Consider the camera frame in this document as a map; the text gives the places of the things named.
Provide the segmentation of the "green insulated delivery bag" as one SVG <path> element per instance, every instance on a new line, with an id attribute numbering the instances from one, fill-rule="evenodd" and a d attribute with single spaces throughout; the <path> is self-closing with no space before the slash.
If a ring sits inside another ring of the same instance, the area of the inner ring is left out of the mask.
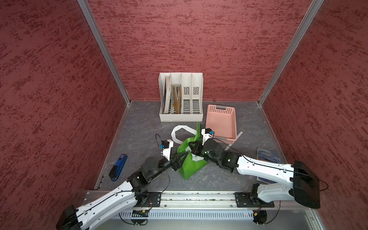
<path id="1" fill-rule="evenodd" d="M 189 179 L 198 170 L 200 170 L 201 168 L 203 168 L 205 165 L 208 164 L 208 162 L 206 162 L 203 157 L 194 155 L 189 146 L 190 142 L 195 142 L 195 143 L 200 143 L 200 144 L 203 143 L 203 136 L 201 134 L 201 131 L 203 128 L 204 128 L 203 125 L 201 125 L 200 123 L 197 123 L 196 130 L 186 125 L 178 125 L 174 127 L 171 132 L 171 137 L 172 137 L 173 142 L 180 145 L 177 149 L 177 153 L 179 154 L 188 153 L 186 159 L 184 160 L 182 167 L 179 169 L 180 175 L 185 180 Z M 190 134 L 193 134 L 194 136 L 191 138 L 187 138 L 185 141 L 181 141 L 176 137 L 176 131 L 180 129 L 184 129 L 185 131 L 189 132 Z"/>

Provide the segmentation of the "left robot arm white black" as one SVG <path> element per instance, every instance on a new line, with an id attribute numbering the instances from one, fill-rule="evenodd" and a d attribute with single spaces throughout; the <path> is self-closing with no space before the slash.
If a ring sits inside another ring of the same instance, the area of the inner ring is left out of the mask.
<path id="1" fill-rule="evenodd" d="M 169 159 L 147 158 L 140 169 L 114 190 L 87 205 L 67 207 L 61 214 L 56 229 L 95 230 L 121 211 L 136 205 L 146 205 L 149 201 L 147 186 L 151 181 L 168 168 L 180 169 L 187 156 L 188 152 L 176 154 Z"/>

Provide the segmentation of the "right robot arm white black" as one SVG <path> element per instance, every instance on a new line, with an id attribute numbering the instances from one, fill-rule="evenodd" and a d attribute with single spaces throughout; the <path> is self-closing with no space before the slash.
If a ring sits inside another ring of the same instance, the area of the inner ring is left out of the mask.
<path id="1" fill-rule="evenodd" d="M 294 200 L 311 209 L 319 209 L 320 179 L 303 162 L 280 164 L 246 157 L 226 151 L 213 139 L 205 143 L 190 142 L 191 153 L 212 162 L 219 168 L 239 175 L 251 175 L 273 181 L 270 185 L 254 184 L 250 199 L 271 203 Z"/>

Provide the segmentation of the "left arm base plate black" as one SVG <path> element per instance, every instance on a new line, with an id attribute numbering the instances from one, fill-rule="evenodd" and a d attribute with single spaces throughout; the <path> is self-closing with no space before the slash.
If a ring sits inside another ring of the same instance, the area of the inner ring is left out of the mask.
<path id="1" fill-rule="evenodd" d="M 136 207 L 156 208 L 161 204 L 162 192 L 135 192 Z"/>

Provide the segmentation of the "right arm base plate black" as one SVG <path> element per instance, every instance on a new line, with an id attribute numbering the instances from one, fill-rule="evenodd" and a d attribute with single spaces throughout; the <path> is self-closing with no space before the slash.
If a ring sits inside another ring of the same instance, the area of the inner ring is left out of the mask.
<path id="1" fill-rule="evenodd" d="M 236 206 L 238 208 L 274 208 L 274 202 L 265 203 L 258 198 L 251 198 L 250 192 L 236 192 L 234 193 Z"/>

